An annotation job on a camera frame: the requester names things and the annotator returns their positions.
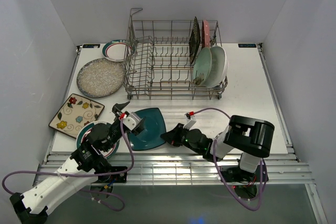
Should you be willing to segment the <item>black floral square plate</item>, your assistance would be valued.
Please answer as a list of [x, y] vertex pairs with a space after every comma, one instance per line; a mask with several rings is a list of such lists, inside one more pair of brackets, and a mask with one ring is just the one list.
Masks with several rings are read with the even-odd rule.
[[201, 32], [197, 17], [194, 17], [193, 28], [189, 39], [190, 63], [196, 59], [199, 45], [201, 43]]

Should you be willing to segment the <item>large teal red rimmed plate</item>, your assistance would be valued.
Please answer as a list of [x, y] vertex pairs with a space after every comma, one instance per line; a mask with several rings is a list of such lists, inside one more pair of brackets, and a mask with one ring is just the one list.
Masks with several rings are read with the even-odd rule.
[[[106, 121], [93, 121], [88, 124], [86, 124], [78, 133], [77, 138], [76, 138], [76, 148], [79, 148], [81, 143], [85, 140], [86, 136], [91, 132], [92, 128], [99, 123], [106, 124], [107, 126], [111, 126], [110, 123]], [[112, 155], [114, 155], [118, 148], [119, 148], [120, 141], [118, 140], [110, 149], [108, 149], [107, 152], [105, 151], [100, 151], [101, 154], [106, 158], [109, 159]]]

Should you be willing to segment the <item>light green floral plate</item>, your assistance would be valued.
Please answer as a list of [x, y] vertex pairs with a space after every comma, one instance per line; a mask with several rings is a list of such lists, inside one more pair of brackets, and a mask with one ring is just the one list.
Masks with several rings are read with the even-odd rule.
[[209, 76], [212, 68], [212, 54], [210, 48], [203, 48], [193, 67], [193, 82], [198, 87], [201, 86]]

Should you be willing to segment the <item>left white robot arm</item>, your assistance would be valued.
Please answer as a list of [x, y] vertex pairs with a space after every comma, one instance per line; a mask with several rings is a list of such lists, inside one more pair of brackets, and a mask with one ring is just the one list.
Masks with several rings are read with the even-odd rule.
[[126, 174], [132, 169], [113, 167], [103, 152], [112, 149], [123, 138], [131, 148], [127, 133], [144, 130], [144, 118], [123, 111], [128, 103], [115, 104], [113, 123], [94, 121], [79, 132], [79, 147], [53, 173], [24, 193], [12, 193], [10, 202], [21, 223], [45, 223], [48, 216], [66, 199], [95, 182], [105, 182], [113, 175]]

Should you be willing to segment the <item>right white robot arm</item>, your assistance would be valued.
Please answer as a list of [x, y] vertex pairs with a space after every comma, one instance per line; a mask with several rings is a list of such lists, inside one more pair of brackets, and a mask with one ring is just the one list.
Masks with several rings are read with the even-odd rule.
[[227, 182], [252, 183], [260, 181], [256, 175], [259, 163], [270, 155], [275, 126], [265, 120], [233, 115], [227, 128], [214, 139], [199, 129], [191, 129], [194, 116], [186, 115], [187, 124], [179, 123], [173, 130], [163, 133], [161, 138], [174, 147], [185, 146], [203, 159], [221, 161], [233, 149], [242, 151], [237, 167], [221, 170]]

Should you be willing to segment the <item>white oval plate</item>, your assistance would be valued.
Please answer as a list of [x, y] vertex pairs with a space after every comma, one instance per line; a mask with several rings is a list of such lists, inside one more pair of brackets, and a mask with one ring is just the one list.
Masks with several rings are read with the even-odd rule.
[[210, 51], [212, 54], [212, 68], [204, 82], [204, 86], [207, 88], [219, 85], [226, 78], [228, 69], [228, 58], [225, 50], [220, 46], [214, 46], [210, 48]]

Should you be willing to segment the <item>teal square plate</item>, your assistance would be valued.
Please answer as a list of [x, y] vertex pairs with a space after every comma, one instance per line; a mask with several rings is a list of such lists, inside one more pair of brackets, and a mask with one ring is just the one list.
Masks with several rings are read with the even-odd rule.
[[166, 133], [166, 125], [159, 108], [147, 108], [135, 112], [139, 117], [145, 118], [144, 130], [138, 134], [128, 134], [133, 151], [147, 151], [157, 148], [165, 143], [161, 135]]

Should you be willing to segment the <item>cream floral square plate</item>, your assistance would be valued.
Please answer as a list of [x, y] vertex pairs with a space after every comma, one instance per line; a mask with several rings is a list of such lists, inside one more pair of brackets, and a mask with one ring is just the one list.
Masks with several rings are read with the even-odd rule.
[[71, 94], [49, 123], [49, 127], [76, 138], [87, 124], [96, 121], [105, 106], [97, 101]]

